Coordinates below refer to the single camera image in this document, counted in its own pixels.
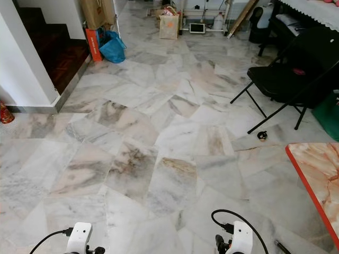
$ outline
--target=chair backrest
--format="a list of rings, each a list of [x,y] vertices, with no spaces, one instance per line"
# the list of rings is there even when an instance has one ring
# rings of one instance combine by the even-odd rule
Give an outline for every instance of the chair backrest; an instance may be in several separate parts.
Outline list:
[[[294,39],[291,49],[295,60],[307,63],[314,71],[322,69],[319,73],[328,71],[339,62],[339,32],[325,27],[310,28]]]

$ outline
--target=stair step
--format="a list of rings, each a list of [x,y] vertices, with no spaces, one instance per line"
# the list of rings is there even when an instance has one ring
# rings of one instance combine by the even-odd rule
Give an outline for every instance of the stair step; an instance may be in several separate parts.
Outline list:
[[[54,87],[61,94],[89,55],[86,40],[70,39],[58,56],[46,68]]]
[[[34,32],[46,25],[41,8],[21,7],[18,13],[27,32]]]
[[[70,40],[65,24],[46,24],[40,30],[30,32],[29,36],[46,68],[50,65],[50,59],[53,59]]]

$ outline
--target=black folding chair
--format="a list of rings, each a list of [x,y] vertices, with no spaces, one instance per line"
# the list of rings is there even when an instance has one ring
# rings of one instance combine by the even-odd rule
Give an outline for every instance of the black folding chair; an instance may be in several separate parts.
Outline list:
[[[334,79],[334,72],[338,71],[338,63],[339,33],[324,27],[308,29],[296,37],[269,66],[248,69],[247,75],[252,81],[230,103],[246,92],[265,117],[248,134],[288,105],[300,113],[295,126],[297,130],[306,109],[316,106],[337,86],[338,79]],[[284,104],[266,116],[248,92],[253,84],[271,100]]]

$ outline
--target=white lace tablecloth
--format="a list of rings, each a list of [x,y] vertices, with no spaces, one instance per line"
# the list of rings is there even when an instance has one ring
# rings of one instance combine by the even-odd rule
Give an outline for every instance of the white lace tablecloth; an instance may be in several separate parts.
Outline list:
[[[339,7],[321,0],[279,0],[339,32]]]

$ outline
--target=marble floor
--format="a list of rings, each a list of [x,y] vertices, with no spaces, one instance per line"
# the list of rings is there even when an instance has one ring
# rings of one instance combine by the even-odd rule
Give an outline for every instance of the marble floor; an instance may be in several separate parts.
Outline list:
[[[215,235],[229,238],[210,218],[218,208],[247,218],[271,254],[274,239],[292,253],[338,253],[284,151],[332,139],[309,112],[295,131],[287,108],[259,142],[246,134],[262,120],[253,103],[229,103],[275,49],[258,57],[248,33],[159,39],[150,5],[128,1],[119,15],[126,61],[91,63],[59,114],[0,125],[0,253],[29,253],[79,221],[93,224],[90,246],[111,254],[217,253]],[[251,91],[266,112],[279,107]],[[36,253],[66,244],[56,235]]]

